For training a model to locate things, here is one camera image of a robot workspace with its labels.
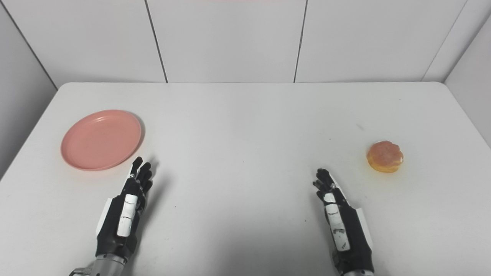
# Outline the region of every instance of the panel seam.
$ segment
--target panel seam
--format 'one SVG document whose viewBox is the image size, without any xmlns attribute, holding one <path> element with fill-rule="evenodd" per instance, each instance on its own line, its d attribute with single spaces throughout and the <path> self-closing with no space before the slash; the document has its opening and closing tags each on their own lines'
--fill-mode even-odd
<svg viewBox="0 0 491 276">
<path fill-rule="evenodd" d="M 34 56 L 34 58 L 37 60 L 37 62 L 39 63 L 39 66 L 41 66 L 41 69 L 43 69 L 43 72 L 46 74 L 46 76 L 48 77 L 48 79 L 50 80 L 51 84 L 55 87 L 55 89 L 58 91 L 58 87 L 56 86 L 55 82 L 53 82 L 53 79 L 51 78 L 50 74 L 48 74 L 48 71 L 46 71 L 46 68 L 44 67 L 44 65 L 41 63 L 41 61 L 39 60 L 38 56 L 36 55 L 36 53 L 34 52 L 34 50 L 32 49 L 31 45 L 29 44 L 29 42 L 27 41 L 26 39 L 26 36 L 24 36 L 24 34 L 22 33 L 21 29 L 19 28 L 19 26 L 17 25 L 17 23 L 15 22 L 14 18 L 12 17 L 12 15 L 10 14 L 10 12 L 8 11 L 7 7 L 5 6 L 5 4 L 3 3 L 2 0 L 0 0 L 0 4 L 2 5 L 3 9 L 5 10 L 5 12 L 7 13 L 8 17 L 10 18 L 10 20 L 12 21 L 12 23 L 14 24 L 15 28 L 17 29 L 17 31 L 19 32 L 19 34 L 21 35 L 22 39 L 24 40 L 24 42 L 27 44 L 27 47 L 29 47 L 29 50 L 31 51 L 32 55 Z"/>
<path fill-rule="evenodd" d="M 447 38 L 448 38 L 448 35 L 450 34 L 450 32 L 452 31 L 452 29 L 454 28 L 455 26 L 455 23 L 457 22 L 457 20 L 459 19 L 460 15 L 462 14 L 462 11 L 464 10 L 465 6 L 467 5 L 467 2 L 469 2 L 469 0 L 465 0 L 465 3 L 463 4 L 461 10 L 459 11 L 459 14 L 457 15 L 457 17 L 455 18 L 454 22 L 452 23 L 452 26 L 450 27 L 450 29 L 448 30 L 447 32 L 447 35 L 445 36 L 445 38 L 443 39 L 443 42 L 441 43 L 440 47 L 438 48 L 438 51 L 436 52 L 435 56 L 433 57 L 433 59 L 431 60 L 430 62 L 430 65 L 428 66 L 428 68 L 426 68 L 426 71 L 425 73 L 423 74 L 423 76 L 421 77 L 421 82 L 425 79 L 426 77 L 426 74 L 428 73 L 428 71 L 430 70 L 431 66 L 433 65 L 433 62 L 435 61 L 436 59 L 436 56 L 438 55 L 438 53 L 440 53 L 440 50 L 441 48 L 443 47 L 443 45 L 445 44 L 445 41 L 447 41 Z"/>
<path fill-rule="evenodd" d="M 303 27 L 305 27 L 305 17 L 307 15 L 307 5 L 308 5 L 308 0 L 305 0 L 305 10 L 303 11 L 302 31 L 300 32 L 299 52 L 297 53 L 297 63 L 295 64 L 295 74 L 293 76 L 293 83 L 295 83 L 297 81 L 297 70 L 299 68 L 300 49 L 302 48 Z"/>
<path fill-rule="evenodd" d="M 160 52 L 159 41 L 157 39 L 157 35 L 155 34 L 155 27 L 153 25 L 152 15 L 150 14 L 150 8 L 148 7 L 147 0 L 144 1 L 145 1 L 145 7 L 147 9 L 148 20 L 150 21 L 150 26 L 152 27 L 152 33 L 155 39 L 155 46 L 157 47 L 157 53 L 159 54 L 160 65 L 162 66 L 165 82 L 168 83 L 169 81 L 167 80 L 167 73 L 165 72 L 164 61 L 162 60 L 162 53 Z"/>
</svg>

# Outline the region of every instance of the robotic hand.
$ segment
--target robotic hand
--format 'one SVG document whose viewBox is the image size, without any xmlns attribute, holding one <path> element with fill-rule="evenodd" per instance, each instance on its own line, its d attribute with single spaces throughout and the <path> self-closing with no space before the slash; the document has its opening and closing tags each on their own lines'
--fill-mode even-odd
<svg viewBox="0 0 491 276">
<path fill-rule="evenodd" d="M 373 276 L 372 240 L 361 209 L 354 209 L 341 188 L 323 168 L 317 170 L 314 186 L 325 207 L 327 222 L 336 245 L 335 267 L 342 276 Z"/>
<path fill-rule="evenodd" d="M 130 175 L 115 198 L 106 202 L 97 231 L 96 260 L 92 267 L 76 268 L 72 275 L 119 276 L 133 255 L 138 240 L 136 228 L 146 205 L 146 194 L 153 183 L 150 163 L 133 161 Z"/>
</svg>

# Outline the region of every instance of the white table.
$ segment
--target white table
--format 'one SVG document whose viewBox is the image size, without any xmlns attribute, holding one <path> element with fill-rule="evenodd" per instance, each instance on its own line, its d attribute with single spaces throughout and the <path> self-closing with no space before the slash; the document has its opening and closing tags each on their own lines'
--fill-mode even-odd
<svg viewBox="0 0 491 276">
<path fill-rule="evenodd" d="M 158 163 L 127 275 L 334 275 L 319 167 L 363 207 L 377 275 L 491 268 L 491 151 L 442 84 L 69 83 L 0 182 L 2 275 L 63 276 L 94 259 L 100 212 L 134 156 L 86 172 L 59 148 L 106 109 L 141 118 L 135 156 Z M 404 153 L 397 173 L 366 162 L 383 139 Z"/>
</svg>

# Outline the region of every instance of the pink plate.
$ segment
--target pink plate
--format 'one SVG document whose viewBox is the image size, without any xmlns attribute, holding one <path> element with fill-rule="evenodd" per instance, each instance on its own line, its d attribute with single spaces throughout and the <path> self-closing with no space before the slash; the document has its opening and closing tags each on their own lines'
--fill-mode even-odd
<svg viewBox="0 0 491 276">
<path fill-rule="evenodd" d="M 104 110 L 73 125 L 61 142 L 61 155 L 83 170 L 114 167 L 130 157 L 141 139 L 141 125 L 131 113 Z"/>
</svg>

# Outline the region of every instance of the white backdrop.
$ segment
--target white backdrop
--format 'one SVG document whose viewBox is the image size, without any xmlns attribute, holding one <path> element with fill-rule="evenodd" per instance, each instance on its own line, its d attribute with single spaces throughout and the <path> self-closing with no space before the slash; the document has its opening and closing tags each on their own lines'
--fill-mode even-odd
<svg viewBox="0 0 491 276">
<path fill-rule="evenodd" d="M 488 19 L 445 84 L 486 142 L 491 144 L 491 19 Z"/>
<path fill-rule="evenodd" d="M 0 5 L 0 178 L 55 92 Z"/>
<path fill-rule="evenodd" d="M 145 0 L 3 0 L 57 86 L 164 82 Z M 491 0 L 148 0 L 169 82 L 443 81 Z"/>
</svg>

